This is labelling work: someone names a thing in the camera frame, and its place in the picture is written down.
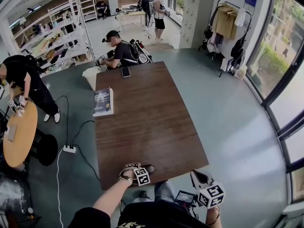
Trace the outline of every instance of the sneaker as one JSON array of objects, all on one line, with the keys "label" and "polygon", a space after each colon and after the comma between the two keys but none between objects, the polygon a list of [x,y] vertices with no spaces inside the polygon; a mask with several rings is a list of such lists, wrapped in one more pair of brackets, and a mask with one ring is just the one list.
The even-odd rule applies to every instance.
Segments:
[{"label": "sneaker", "polygon": [[46,114],[46,116],[44,117],[44,122],[46,123],[49,119],[50,115]]},{"label": "sneaker", "polygon": [[60,113],[59,113],[59,109],[58,109],[58,113],[56,113],[56,114],[54,115],[54,119],[55,119],[55,122],[56,122],[56,123],[58,123],[58,122],[59,122],[59,120],[60,120]]},{"label": "sneaker", "polygon": [[141,191],[141,193],[139,194],[139,197],[143,198],[143,199],[149,199],[149,200],[151,200],[150,196],[147,194],[146,191]]}]

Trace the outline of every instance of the shorts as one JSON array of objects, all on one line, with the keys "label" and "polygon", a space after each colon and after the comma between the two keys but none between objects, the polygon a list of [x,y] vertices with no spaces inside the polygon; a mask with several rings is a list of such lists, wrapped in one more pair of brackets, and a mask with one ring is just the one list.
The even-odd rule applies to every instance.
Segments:
[{"label": "shorts", "polygon": [[163,22],[163,19],[155,19],[155,28],[157,29],[165,29],[165,23]]}]

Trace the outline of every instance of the desk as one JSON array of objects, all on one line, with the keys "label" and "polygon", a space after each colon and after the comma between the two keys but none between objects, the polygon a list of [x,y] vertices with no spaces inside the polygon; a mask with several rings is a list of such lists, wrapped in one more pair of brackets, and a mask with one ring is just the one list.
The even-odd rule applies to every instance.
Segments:
[{"label": "desk", "polygon": [[37,108],[31,101],[28,101],[21,117],[17,115],[10,117],[7,126],[17,126],[14,141],[8,140],[6,133],[3,138],[4,158],[10,167],[21,166],[29,154],[35,137],[37,120]]},{"label": "desk", "polygon": [[128,14],[118,14],[116,17],[119,21],[119,30],[120,30],[120,33],[122,34],[123,33],[123,30],[122,30],[122,22],[121,22],[121,18],[125,18],[125,17],[131,17],[131,16],[140,16],[141,17],[141,24],[143,24],[143,20],[145,21],[145,12],[143,11],[137,11],[137,12],[132,12],[132,13],[128,13]]},{"label": "desk", "polygon": [[117,182],[125,164],[156,167],[151,182],[164,181],[208,165],[186,106],[164,62],[97,74],[96,90],[110,86],[114,114],[95,118],[102,189]]}]

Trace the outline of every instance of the book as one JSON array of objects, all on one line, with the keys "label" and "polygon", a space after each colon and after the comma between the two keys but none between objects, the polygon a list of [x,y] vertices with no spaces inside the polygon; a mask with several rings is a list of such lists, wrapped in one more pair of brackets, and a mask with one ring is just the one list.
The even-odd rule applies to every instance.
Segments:
[{"label": "book", "polygon": [[113,89],[106,88],[95,92],[93,116],[114,114]]}]

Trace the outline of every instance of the round wooden table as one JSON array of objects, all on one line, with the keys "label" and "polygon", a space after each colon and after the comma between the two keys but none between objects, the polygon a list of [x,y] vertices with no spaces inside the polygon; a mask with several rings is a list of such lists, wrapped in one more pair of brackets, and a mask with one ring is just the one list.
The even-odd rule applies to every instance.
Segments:
[{"label": "round wooden table", "polygon": [[31,101],[28,101],[21,117],[10,117],[7,126],[17,127],[14,141],[8,140],[7,133],[3,137],[4,158],[10,167],[18,168],[25,161],[34,141],[37,120],[37,108]]}]

